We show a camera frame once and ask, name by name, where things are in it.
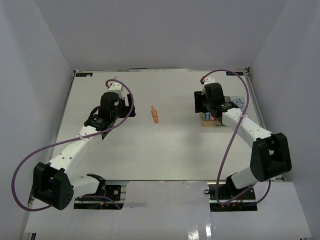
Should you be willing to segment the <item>blue-lidded cleaning gel jar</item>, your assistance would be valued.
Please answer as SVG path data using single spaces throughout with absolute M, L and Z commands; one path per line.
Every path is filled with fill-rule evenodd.
M 246 106 L 246 102 L 242 97 L 236 97 L 233 102 L 240 108 L 243 109 Z

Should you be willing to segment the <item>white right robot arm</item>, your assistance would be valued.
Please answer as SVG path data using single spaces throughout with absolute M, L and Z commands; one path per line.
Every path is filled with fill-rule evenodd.
M 227 101 L 222 86 L 205 84 L 194 92 L 196 113 L 209 113 L 224 126 L 232 129 L 251 148 L 249 166 L 226 178 L 219 190 L 236 200 L 244 190 L 258 182 L 290 172 L 292 161 L 288 139 L 283 133 L 272 133 L 243 114 L 234 102 Z

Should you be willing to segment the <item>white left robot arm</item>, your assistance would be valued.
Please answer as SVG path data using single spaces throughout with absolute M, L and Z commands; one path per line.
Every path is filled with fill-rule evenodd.
M 123 122 L 134 117 L 135 107 L 132 93 L 118 80 L 106 82 L 107 91 L 101 96 L 84 122 L 75 140 L 48 163 L 38 163 L 33 169 L 32 196 L 58 210 L 65 209 L 73 199 L 89 196 L 99 200 L 105 196 L 106 181 L 103 177 L 88 173 L 78 179 L 73 172 L 107 134 Z

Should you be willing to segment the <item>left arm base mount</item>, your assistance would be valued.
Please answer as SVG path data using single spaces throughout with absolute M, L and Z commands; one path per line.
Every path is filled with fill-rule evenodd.
M 78 197 L 73 208 L 76 210 L 121 210 L 126 198 L 126 186 L 105 184 L 99 193 L 89 197 Z

